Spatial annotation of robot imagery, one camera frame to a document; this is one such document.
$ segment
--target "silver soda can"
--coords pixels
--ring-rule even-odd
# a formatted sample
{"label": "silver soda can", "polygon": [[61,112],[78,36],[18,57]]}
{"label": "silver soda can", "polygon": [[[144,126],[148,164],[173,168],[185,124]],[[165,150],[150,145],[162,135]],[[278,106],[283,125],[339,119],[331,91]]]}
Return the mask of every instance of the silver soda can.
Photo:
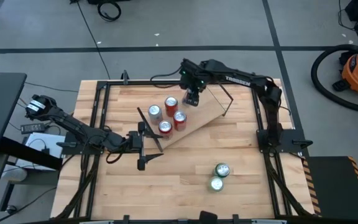
{"label": "silver soda can", "polygon": [[208,188],[213,192],[220,192],[223,189],[223,180],[219,177],[212,177],[208,182]]}
{"label": "silver soda can", "polygon": [[216,165],[216,167],[214,169],[214,175],[216,175],[220,178],[225,178],[229,174],[230,174],[229,165],[227,165],[225,163],[220,163],[220,164]]}
{"label": "silver soda can", "polygon": [[158,125],[162,121],[162,111],[157,105],[151,105],[149,107],[150,121],[154,125]]}

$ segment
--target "can lid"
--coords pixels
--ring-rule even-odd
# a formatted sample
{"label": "can lid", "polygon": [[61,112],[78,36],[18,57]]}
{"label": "can lid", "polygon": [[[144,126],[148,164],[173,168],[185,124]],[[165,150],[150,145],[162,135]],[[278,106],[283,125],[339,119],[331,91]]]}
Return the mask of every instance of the can lid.
{"label": "can lid", "polygon": [[216,167],[218,175],[227,176],[230,173],[230,168],[227,164],[218,164]]}
{"label": "can lid", "polygon": [[186,120],[186,114],[183,111],[177,111],[175,115],[173,115],[176,121],[184,121]]}
{"label": "can lid", "polygon": [[161,131],[167,132],[167,131],[172,129],[171,122],[169,122],[169,121],[161,121],[160,125],[159,125],[159,128],[160,128]]}
{"label": "can lid", "polygon": [[157,105],[151,105],[149,107],[149,113],[152,114],[152,115],[156,115],[160,112],[160,107],[157,106]]}
{"label": "can lid", "polygon": [[220,190],[223,187],[223,181],[219,177],[214,177],[211,179],[211,187],[214,190]]}
{"label": "can lid", "polygon": [[165,104],[168,106],[175,106],[178,103],[177,99],[175,99],[172,96],[169,96],[166,100],[165,100]]}

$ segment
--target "shop vacuum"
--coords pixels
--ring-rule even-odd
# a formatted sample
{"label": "shop vacuum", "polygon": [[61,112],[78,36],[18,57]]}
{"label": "shop vacuum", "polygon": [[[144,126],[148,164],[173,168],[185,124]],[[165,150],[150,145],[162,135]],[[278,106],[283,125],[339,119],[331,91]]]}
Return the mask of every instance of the shop vacuum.
{"label": "shop vacuum", "polygon": [[358,105],[351,103],[347,100],[344,100],[334,93],[331,93],[320,83],[317,77],[317,71],[320,63],[328,56],[338,51],[345,51],[341,54],[339,62],[344,66],[342,70],[342,79],[333,84],[335,91],[344,91],[351,89],[358,92],[358,46],[351,44],[343,44],[335,46],[329,50],[323,52],[317,59],[314,61],[314,64],[311,68],[311,80],[316,89],[323,94],[326,98],[336,102],[339,105],[342,105],[346,108],[358,111]]}

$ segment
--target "green soda can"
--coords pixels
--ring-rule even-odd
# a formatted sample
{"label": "green soda can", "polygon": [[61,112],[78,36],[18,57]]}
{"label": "green soda can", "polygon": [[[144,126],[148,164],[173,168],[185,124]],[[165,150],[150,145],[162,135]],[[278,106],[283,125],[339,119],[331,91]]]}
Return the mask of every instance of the green soda can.
{"label": "green soda can", "polygon": [[229,174],[230,174],[229,165],[227,165],[225,163],[220,163],[220,164],[216,165],[216,167],[214,169],[214,175],[216,175],[220,178],[225,178]]}
{"label": "green soda can", "polygon": [[220,192],[223,189],[223,180],[219,177],[212,177],[208,184],[209,189],[213,192]]}

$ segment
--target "black panel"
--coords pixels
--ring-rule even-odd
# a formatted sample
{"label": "black panel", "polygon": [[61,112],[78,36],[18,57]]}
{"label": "black panel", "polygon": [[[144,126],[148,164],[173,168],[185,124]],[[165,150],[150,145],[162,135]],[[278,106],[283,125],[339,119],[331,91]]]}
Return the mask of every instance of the black panel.
{"label": "black panel", "polygon": [[358,180],[348,157],[307,158],[321,216],[358,220]]}

